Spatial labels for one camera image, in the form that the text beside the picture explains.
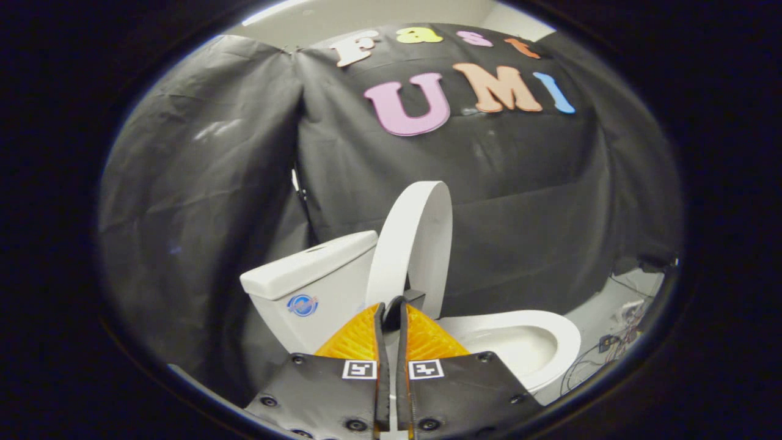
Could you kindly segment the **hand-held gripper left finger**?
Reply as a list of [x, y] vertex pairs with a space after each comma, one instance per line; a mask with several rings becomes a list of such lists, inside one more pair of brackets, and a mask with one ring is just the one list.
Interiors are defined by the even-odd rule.
[[313, 354], [291, 353], [246, 412], [286, 435], [378, 439], [389, 429], [385, 309], [357, 313]]

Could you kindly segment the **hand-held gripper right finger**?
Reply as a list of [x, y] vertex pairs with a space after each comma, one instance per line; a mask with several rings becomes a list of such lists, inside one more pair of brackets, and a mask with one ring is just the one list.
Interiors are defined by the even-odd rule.
[[410, 439], [499, 439], [544, 409], [499, 354], [472, 353], [410, 304], [400, 306], [396, 393]]

